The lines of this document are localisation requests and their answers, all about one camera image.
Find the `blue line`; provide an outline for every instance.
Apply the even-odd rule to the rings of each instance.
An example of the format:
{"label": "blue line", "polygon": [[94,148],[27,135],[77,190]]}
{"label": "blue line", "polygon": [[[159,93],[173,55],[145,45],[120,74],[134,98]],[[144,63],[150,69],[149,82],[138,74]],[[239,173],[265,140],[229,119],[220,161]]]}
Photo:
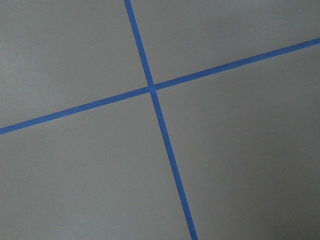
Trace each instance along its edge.
{"label": "blue line", "polygon": [[125,99],[129,99],[138,95],[142,95],[142,94],[146,94],[149,92],[148,87],[143,87],[143,88],[139,88],[133,91],[128,91],[125,93],[121,93],[115,96],[111,96],[111,97],[107,97],[101,100],[97,100],[97,101],[93,101],[93,102],[89,102],[80,106],[75,106],[69,109],[65,109],[62,111],[58,111],[55,113],[51,113],[49,115],[45,115],[45,116],[40,116],[28,121],[23,121],[17,124],[13,124],[10,126],[6,126],[3,128],[0,128],[0,135],[2,134],[6,134],[12,131],[16,131],[19,129],[24,129],[33,125],[37,125],[37,124],[41,124],[44,122],[48,122],[54,119],[58,119],[58,118],[62,118],[68,115],[72,115],[72,114],[76,114],[76,113],[80,113],[89,109],[94,109],[103,105],[107,105],[107,104],[111,104],[111,103],[115,103],[121,100],[125,100]]}
{"label": "blue line", "polygon": [[[142,44],[139,31],[137,31],[137,34],[139,36],[140,43]],[[230,63],[224,64],[224,65],[220,65],[220,66],[216,66],[216,67],[213,67],[213,68],[209,68],[209,69],[206,69],[206,70],[203,70],[203,71],[195,72],[195,73],[192,73],[192,74],[189,74],[189,75],[177,77],[175,79],[171,79],[171,80],[168,80],[168,81],[160,82],[160,83],[154,84],[153,86],[152,86],[152,84],[150,84],[149,85],[149,89],[150,89],[150,86],[152,86],[152,89],[155,88],[156,90],[164,89],[164,88],[171,87],[171,86],[174,86],[174,85],[177,85],[177,84],[185,83],[185,82],[192,81],[192,80],[195,80],[195,79],[199,79],[199,78],[202,78],[202,77],[205,77],[205,76],[209,76],[209,75],[213,75],[213,74],[216,74],[216,73],[224,72],[224,71],[227,71],[227,70],[230,70],[230,69],[234,69],[234,68],[241,67],[241,66],[244,66],[244,65],[247,65],[247,64],[251,64],[251,63],[254,63],[254,62],[262,61],[262,60],[265,60],[265,59],[268,59],[268,58],[273,58],[273,57],[276,57],[276,56],[279,56],[279,55],[287,54],[287,53],[290,53],[290,52],[294,52],[294,51],[297,51],[297,50],[301,50],[301,49],[312,47],[312,46],[319,45],[319,44],[320,44],[320,38],[316,38],[316,39],[313,39],[313,40],[310,40],[310,41],[305,41],[305,42],[298,43],[298,44],[295,44],[295,45],[292,45],[292,46],[280,48],[280,49],[277,49],[277,50],[274,50],[274,51],[262,53],[262,54],[259,54],[259,55],[256,55],[256,56],[244,58],[244,59],[241,59],[241,60],[238,60],[238,61],[230,62]],[[147,58],[146,58],[146,54],[145,54],[145,51],[143,49],[142,49],[142,53],[143,53],[142,57],[145,59],[144,63],[146,64],[146,68],[144,68],[144,70],[146,70],[145,71],[145,76],[146,76],[147,79],[151,79],[152,80],[152,76],[151,76],[150,70],[148,68],[148,61],[147,61]],[[99,106],[103,106],[103,105],[106,105],[106,104],[109,104],[109,103],[114,103],[114,102],[121,101],[121,100],[124,100],[124,99],[127,99],[127,98],[131,98],[131,97],[134,97],[134,96],[145,94],[147,92],[149,92],[149,90],[146,87],[144,87],[144,88],[140,88],[140,89],[133,90],[133,91],[130,91],[130,92],[122,93],[122,94],[119,94],[119,95],[107,97],[107,98],[104,98],[104,99],[101,99],[101,100],[98,100],[98,101],[90,102],[90,103],[87,103],[87,104],[84,104],[84,105],[81,105],[81,106],[76,106],[76,107],[69,108],[69,109],[66,109],[66,110],[63,110],[63,111],[55,112],[55,113],[52,113],[52,114],[49,114],[49,115],[37,117],[37,118],[31,119],[31,120],[27,120],[27,121],[24,121],[24,122],[20,122],[20,123],[14,124],[14,125],[6,126],[6,127],[3,127],[3,128],[0,128],[0,135],[9,133],[9,132],[12,132],[12,131],[15,131],[15,130],[27,128],[27,127],[30,127],[30,126],[33,126],[33,125],[36,125],[36,124],[40,124],[40,123],[44,123],[44,122],[47,122],[47,121],[51,121],[51,120],[54,120],[54,119],[57,119],[57,118],[62,118],[62,117],[65,117],[65,116],[68,116],[68,115],[71,115],[71,114],[83,112],[85,110],[93,109],[93,108],[96,108],[96,107],[99,107]]]}
{"label": "blue line", "polygon": [[140,36],[140,33],[139,33],[139,29],[138,29],[138,25],[137,25],[137,22],[136,22],[135,15],[134,15],[134,11],[132,9],[130,0],[124,0],[124,4],[125,4],[125,8],[126,8],[126,11],[127,11],[128,17],[129,17],[129,21],[130,21],[130,24],[131,24],[131,27],[132,27],[133,36],[134,36],[134,39],[135,39],[135,42],[136,42],[136,46],[138,48],[138,52],[139,52],[139,55],[140,55],[140,60],[141,60],[142,67],[143,67],[144,74],[145,74],[145,78],[146,78],[146,81],[147,81],[147,84],[148,84],[148,87],[149,87],[149,92],[150,92],[152,103],[153,103],[153,106],[154,106],[156,118],[157,118],[158,123],[159,123],[159,127],[160,127],[160,130],[161,130],[161,135],[162,135],[162,138],[163,138],[165,150],[166,150],[166,153],[167,153],[168,158],[169,158],[169,163],[170,163],[170,166],[171,166],[171,170],[172,170],[172,173],[173,173],[175,185],[176,185],[176,188],[177,188],[177,191],[178,191],[178,194],[179,194],[179,198],[180,198],[180,201],[181,201],[181,205],[182,205],[182,209],[183,209],[183,212],[184,212],[185,220],[186,220],[186,223],[187,223],[187,226],[188,226],[188,229],[189,229],[189,233],[190,233],[190,236],[191,236],[192,240],[198,240],[196,228],[195,228],[192,216],[191,216],[189,204],[188,204],[188,201],[187,201],[187,196],[186,196],[186,193],[185,193],[185,190],[184,190],[184,186],[182,184],[182,180],[181,180],[181,177],[180,177],[180,174],[179,174],[179,169],[178,169],[178,166],[177,166],[176,158],[175,158],[174,151],[173,151],[173,148],[172,148],[172,145],[171,145],[171,142],[170,142],[170,138],[169,138],[168,130],[167,130],[167,127],[166,127],[164,115],[162,113],[160,102],[159,102],[159,99],[158,99],[158,96],[157,96],[157,92],[156,92],[156,88],[155,88],[155,84],[154,84],[154,81],[152,79],[151,71],[150,71],[150,68],[149,68],[148,61],[147,61],[147,57],[146,57],[145,49],[144,49],[144,46],[143,46],[143,43],[142,43],[142,39],[141,39],[141,36]]}
{"label": "blue line", "polygon": [[125,4],[125,8],[126,8],[128,17],[129,17],[130,24],[131,24],[133,36],[134,36],[135,43],[136,43],[136,47],[138,48],[138,52],[139,52],[140,60],[141,60],[141,63],[142,63],[142,67],[143,67],[144,75],[145,75],[145,78],[146,78],[146,82],[147,82],[148,86],[153,86],[154,85],[154,81],[152,79],[152,75],[151,75],[150,67],[149,67],[149,64],[148,64],[145,48],[144,48],[144,46],[142,44],[142,40],[141,40],[141,36],[140,36],[140,33],[139,33],[138,24],[137,24],[137,21],[136,21],[136,18],[135,18],[134,11],[132,9],[132,6],[131,6],[131,3],[130,3],[129,0],[124,0],[124,4]]}
{"label": "blue line", "polygon": [[164,89],[164,88],[167,88],[170,86],[174,86],[174,85],[185,83],[185,82],[188,82],[191,80],[199,79],[199,78],[209,76],[212,74],[217,74],[217,73],[224,72],[224,71],[234,69],[237,67],[241,67],[241,66],[244,66],[247,64],[252,64],[252,63],[259,62],[259,61],[269,59],[269,58],[273,58],[273,57],[276,57],[279,55],[283,55],[283,54],[287,54],[287,53],[294,52],[297,50],[305,49],[305,48],[315,46],[318,44],[320,44],[320,38],[316,38],[316,39],[313,39],[310,41],[301,42],[301,43],[298,43],[298,44],[295,44],[292,46],[280,48],[280,49],[269,51],[266,53],[262,53],[262,54],[259,54],[256,56],[251,56],[251,57],[244,58],[244,59],[241,59],[238,61],[230,62],[230,63],[224,64],[221,66],[216,66],[216,67],[209,68],[209,69],[206,69],[203,71],[191,73],[189,75],[185,75],[185,76],[177,77],[175,79],[171,79],[168,81],[160,82],[160,83],[155,84],[155,89],[156,90]]}

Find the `gray floor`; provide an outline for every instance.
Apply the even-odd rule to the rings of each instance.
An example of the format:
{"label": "gray floor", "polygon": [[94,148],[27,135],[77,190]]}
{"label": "gray floor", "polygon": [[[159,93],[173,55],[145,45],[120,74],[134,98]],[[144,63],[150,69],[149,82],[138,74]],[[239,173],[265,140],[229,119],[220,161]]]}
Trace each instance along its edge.
{"label": "gray floor", "polygon": [[[320,37],[320,2],[132,0],[155,83]],[[0,128],[147,86],[123,1],[0,2]],[[320,239],[320,45],[157,91],[199,240]],[[150,94],[0,136],[1,240],[191,239]]]}

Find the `tape strip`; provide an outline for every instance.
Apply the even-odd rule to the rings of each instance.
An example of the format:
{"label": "tape strip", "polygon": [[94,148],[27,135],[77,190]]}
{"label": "tape strip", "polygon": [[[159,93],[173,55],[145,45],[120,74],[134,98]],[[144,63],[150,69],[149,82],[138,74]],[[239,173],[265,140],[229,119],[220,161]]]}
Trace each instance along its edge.
{"label": "tape strip", "polygon": [[163,116],[163,113],[162,113],[162,110],[161,110],[161,106],[160,106],[160,102],[159,102],[159,99],[158,99],[158,96],[157,96],[157,93],[156,93],[154,81],[152,79],[150,67],[149,67],[149,64],[148,64],[148,60],[147,60],[147,57],[146,57],[146,53],[145,53],[145,49],[144,49],[144,46],[143,46],[143,43],[142,43],[142,39],[141,39],[141,36],[140,36],[140,33],[139,33],[139,29],[138,29],[138,25],[137,25],[137,22],[136,22],[135,15],[134,15],[134,11],[132,9],[132,5],[131,5],[130,0],[124,0],[124,4],[125,4],[125,8],[126,8],[126,11],[127,11],[128,17],[129,17],[129,21],[130,21],[130,24],[131,24],[131,27],[132,27],[132,32],[133,32],[133,36],[134,36],[134,39],[135,39],[135,43],[136,43],[136,46],[138,48],[138,52],[139,52],[139,55],[140,55],[140,60],[141,60],[141,63],[142,63],[143,71],[144,71],[145,78],[146,78],[146,81],[147,81],[147,84],[148,84],[148,87],[149,87],[149,91],[150,91],[150,94],[151,94],[151,99],[152,99],[152,103],[153,103],[153,106],[154,106],[156,118],[157,118],[158,123],[159,123],[162,139],[163,139],[163,142],[164,142],[166,153],[167,153],[168,158],[169,158],[171,170],[172,170],[172,173],[173,173],[173,177],[174,177],[175,185],[176,185],[176,188],[177,188],[177,191],[178,191],[178,194],[179,194],[179,198],[180,198],[180,201],[181,201],[181,204],[182,204],[182,209],[183,209],[184,216],[185,216],[185,219],[186,219],[186,223],[187,223],[187,226],[188,226],[188,229],[189,229],[189,233],[190,233],[190,236],[191,236],[192,240],[198,240],[196,229],[195,229],[195,225],[194,225],[194,221],[193,221],[192,216],[191,216],[191,212],[190,212],[190,208],[189,208],[189,205],[188,205],[186,193],[185,193],[185,190],[184,190],[184,187],[183,187],[183,184],[182,184],[182,180],[181,180],[181,177],[180,177],[180,174],[179,174],[179,169],[178,169],[178,166],[177,166],[176,158],[175,158],[175,155],[174,155],[174,151],[172,149],[172,145],[171,145],[171,142],[170,142],[170,138],[169,138],[168,130],[167,130],[167,127],[166,127],[165,119],[164,119],[164,116]]}
{"label": "tape strip", "polygon": [[318,44],[320,44],[320,38],[316,38],[316,39],[313,39],[313,40],[310,40],[310,41],[301,42],[301,43],[298,43],[298,44],[295,44],[295,45],[292,45],[292,46],[280,48],[280,49],[269,51],[269,52],[266,52],[266,53],[262,53],[262,54],[259,54],[259,55],[256,55],[256,56],[251,56],[251,57],[244,58],[244,59],[241,59],[241,60],[238,60],[238,61],[230,62],[230,63],[224,64],[224,65],[220,65],[220,66],[216,66],[216,67],[213,67],[213,68],[209,68],[209,69],[206,69],[206,70],[203,70],[203,71],[198,71],[198,72],[195,72],[195,73],[191,73],[189,75],[180,76],[180,77],[177,77],[177,78],[172,79],[172,80],[160,82],[160,83],[157,83],[155,85],[155,88],[157,90],[164,89],[164,88],[167,88],[167,87],[171,87],[171,86],[174,86],[174,85],[177,85],[177,84],[182,84],[182,83],[185,83],[185,82],[188,82],[188,81],[192,81],[192,80],[195,80],[195,79],[199,79],[199,78],[202,78],[202,77],[205,77],[205,76],[209,76],[209,75],[212,75],[212,74],[217,74],[217,73],[224,72],[224,71],[227,71],[227,70],[230,70],[230,69],[238,68],[238,67],[241,67],[241,66],[244,66],[244,65],[247,65],[247,64],[252,64],[252,63],[259,62],[259,61],[262,61],[262,60],[265,60],[265,59],[269,59],[269,58],[273,58],[273,57],[276,57],[276,56],[279,56],[279,55],[283,55],[283,54],[287,54],[287,53],[294,52],[294,51],[297,51],[297,50],[301,50],[301,49],[305,49],[305,48],[308,48],[308,47],[312,47],[312,46],[315,46],[315,45],[318,45]]}
{"label": "tape strip", "polygon": [[48,122],[54,119],[58,119],[58,118],[62,118],[71,114],[76,114],[76,113],[80,113],[89,109],[94,109],[103,105],[107,105],[107,104],[111,104],[111,103],[115,103],[124,99],[129,99],[138,95],[142,95],[142,94],[146,94],[149,92],[148,87],[143,87],[143,88],[139,88],[133,91],[128,91],[119,95],[115,95],[115,96],[111,96],[111,97],[107,97],[101,100],[97,100],[97,101],[93,101],[93,102],[89,102],[86,103],[84,105],[80,105],[80,106],[75,106],[69,109],[65,109],[62,111],[58,111],[55,113],[51,113],[45,116],[40,116],[34,119],[30,119],[27,121],[23,121],[17,124],[13,124],[10,126],[6,126],[3,128],[0,128],[0,135],[1,134],[6,134],[12,131],[16,131],[19,129],[24,129],[33,125],[37,125],[37,124],[41,124],[44,122]]}

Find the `blue tape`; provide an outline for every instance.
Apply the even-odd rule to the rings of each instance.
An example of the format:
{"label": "blue tape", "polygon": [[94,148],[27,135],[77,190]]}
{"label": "blue tape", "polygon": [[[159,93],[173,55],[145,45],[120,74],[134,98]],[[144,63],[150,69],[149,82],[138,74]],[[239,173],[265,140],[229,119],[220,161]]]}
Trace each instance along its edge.
{"label": "blue tape", "polygon": [[148,87],[143,87],[143,88],[139,88],[133,91],[128,91],[119,95],[115,95],[115,96],[111,96],[111,97],[107,97],[101,100],[97,100],[97,101],[93,101],[93,102],[89,102],[86,103],[84,105],[80,105],[80,106],[75,106],[66,110],[62,110],[62,111],[58,111],[55,113],[51,113],[49,115],[45,115],[45,116],[40,116],[28,121],[23,121],[17,124],[13,124],[10,126],[6,126],[3,128],[0,128],[0,135],[1,134],[6,134],[12,131],[16,131],[19,129],[24,129],[33,125],[37,125],[37,124],[41,124],[44,122],[48,122],[54,119],[58,119],[58,118],[62,118],[71,114],[76,114],[76,113],[80,113],[89,109],[94,109],[103,105],[107,105],[107,104],[111,104],[114,102],[118,102],[124,99],[128,99],[128,98],[132,98],[138,95],[142,95],[142,94],[146,94],[149,92]]}
{"label": "blue tape", "polygon": [[131,24],[136,47],[138,48],[138,52],[139,52],[140,60],[142,63],[142,68],[144,71],[145,79],[146,79],[148,86],[151,87],[154,85],[154,81],[152,79],[152,75],[151,75],[150,67],[148,64],[145,48],[142,44],[142,40],[141,40],[141,36],[139,33],[138,24],[137,24],[137,21],[135,18],[135,14],[132,9],[131,2],[129,0],[124,0],[124,4],[125,4],[126,12],[129,17],[130,24]]}
{"label": "blue tape", "polygon": [[295,44],[295,45],[292,45],[292,46],[280,48],[280,49],[269,51],[269,52],[266,52],[266,53],[262,53],[262,54],[259,54],[259,55],[256,55],[256,56],[251,56],[251,57],[244,58],[244,59],[241,59],[241,60],[238,60],[238,61],[230,62],[230,63],[224,64],[224,65],[221,65],[221,66],[216,66],[216,67],[209,68],[209,69],[206,69],[206,70],[203,70],[203,71],[198,71],[198,72],[195,72],[195,73],[191,73],[189,75],[180,76],[180,77],[177,77],[177,78],[172,79],[172,80],[160,82],[160,83],[157,83],[155,85],[155,89],[156,90],[164,89],[164,88],[167,88],[167,87],[170,87],[170,86],[174,86],[174,85],[177,85],[177,84],[182,84],[182,83],[185,83],[185,82],[188,82],[188,81],[191,81],[191,80],[195,80],[195,79],[199,79],[199,78],[202,78],[202,77],[205,77],[205,76],[209,76],[209,75],[212,75],[212,74],[217,74],[217,73],[220,73],[220,72],[224,72],[224,71],[227,71],[229,69],[238,68],[238,67],[241,67],[241,66],[244,66],[244,65],[247,65],[247,64],[252,64],[252,63],[255,63],[255,62],[258,62],[258,61],[262,61],[262,60],[265,60],[265,59],[269,59],[269,58],[273,58],[273,57],[276,57],[276,56],[279,56],[279,55],[283,55],[283,54],[287,54],[287,53],[294,52],[294,51],[297,51],[297,50],[301,50],[301,49],[305,49],[305,48],[308,48],[308,47],[312,47],[312,46],[315,46],[315,45],[318,45],[318,44],[320,44],[320,38],[316,38],[316,39],[313,39],[313,40],[310,40],[310,41],[305,41],[305,42],[298,43],[298,44]]}
{"label": "blue tape", "polygon": [[150,71],[150,67],[148,64],[148,60],[146,57],[146,53],[145,53],[145,49],[142,43],[142,39],[139,33],[139,29],[138,29],[138,25],[136,22],[136,18],[135,18],[135,14],[134,11],[132,9],[132,5],[130,0],[124,0],[124,4],[125,4],[125,8],[129,17],[129,21],[132,27],[132,32],[133,32],[133,36],[135,39],[135,43],[136,46],[138,48],[138,52],[140,55],[140,60],[142,63],[142,67],[143,67],[143,71],[145,74],[145,78],[149,87],[149,91],[150,91],[150,95],[151,95],[151,99],[152,99],[152,103],[154,106],[154,110],[155,110],[155,114],[156,114],[156,118],[158,120],[159,123],[159,127],[160,127],[160,131],[161,131],[161,135],[162,135],[162,139],[164,142],[164,146],[165,146],[165,150],[166,153],[168,155],[169,158],[169,163],[171,166],[171,170],[173,173],[173,177],[174,177],[174,181],[175,181],[175,185],[179,194],[179,198],[181,201],[181,205],[182,205],[182,209],[184,212],[184,216],[185,216],[185,220],[189,229],[189,233],[191,236],[192,240],[198,240],[197,237],[197,232],[196,232],[196,228],[194,225],[194,221],[192,219],[191,216],[191,212],[190,212],[190,208],[189,208],[189,204],[187,201],[187,196],[184,190],[184,186],[182,184],[182,180],[179,174],[179,169],[177,166],[177,162],[176,162],[176,158],[174,155],[174,151],[170,142],[170,138],[169,138],[169,134],[168,134],[168,130],[166,127],[166,123],[165,123],[165,119],[164,119],[164,115],[162,113],[161,110],[161,106],[160,106],[160,102],[157,96],[157,92],[156,92],[156,88],[155,88],[155,84],[154,81],[152,79],[152,75],[151,75],[151,71]]}

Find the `gray surface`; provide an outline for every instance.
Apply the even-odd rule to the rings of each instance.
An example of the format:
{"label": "gray surface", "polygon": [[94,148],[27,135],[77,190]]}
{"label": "gray surface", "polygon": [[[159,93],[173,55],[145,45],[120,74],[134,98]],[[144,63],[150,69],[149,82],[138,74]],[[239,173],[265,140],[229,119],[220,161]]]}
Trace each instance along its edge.
{"label": "gray surface", "polygon": [[0,136],[1,240],[190,239],[148,94]]}
{"label": "gray surface", "polygon": [[0,1],[0,127],[146,86],[123,1]]}
{"label": "gray surface", "polygon": [[132,0],[156,83],[318,38],[318,0]]}
{"label": "gray surface", "polygon": [[320,46],[158,92],[200,240],[320,239]]}

